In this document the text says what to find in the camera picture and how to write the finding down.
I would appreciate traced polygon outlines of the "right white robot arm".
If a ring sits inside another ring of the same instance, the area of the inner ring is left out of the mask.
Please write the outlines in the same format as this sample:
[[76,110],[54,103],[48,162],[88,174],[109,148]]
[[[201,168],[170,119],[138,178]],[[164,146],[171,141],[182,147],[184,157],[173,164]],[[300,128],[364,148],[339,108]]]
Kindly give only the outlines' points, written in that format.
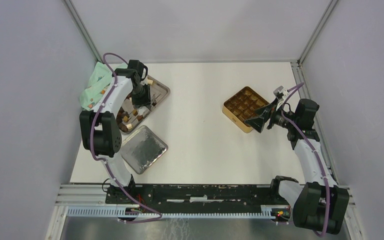
[[319,105],[303,98],[295,111],[285,111],[277,103],[275,100],[257,109],[256,116],[245,123],[258,132],[262,132],[266,123],[268,129],[278,125],[288,130],[287,139],[299,159],[305,185],[291,177],[276,176],[268,191],[269,199],[275,204],[289,203],[296,227],[312,230],[320,237],[337,235],[349,203],[349,193],[339,187],[323,159],[320,138],[313,128]]

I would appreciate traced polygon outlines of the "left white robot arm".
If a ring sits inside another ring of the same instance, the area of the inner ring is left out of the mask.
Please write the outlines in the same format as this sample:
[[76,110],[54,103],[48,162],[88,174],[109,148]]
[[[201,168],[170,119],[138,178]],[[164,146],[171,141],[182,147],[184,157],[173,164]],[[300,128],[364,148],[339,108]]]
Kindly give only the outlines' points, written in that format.
[[119,153],[122,135],[116,117],[127,98],[131,98],[136,108],[151,107],[150,88],[142,84],[147,74],[147,66],[133,59],[126,68],[111,70],[109,90],[95,107],[79,116],[84,148],[95,161],[102,163],[111,183],[120,187],[117,196],[125,204],[136,199],[137,191],[130,186],[134,179]]

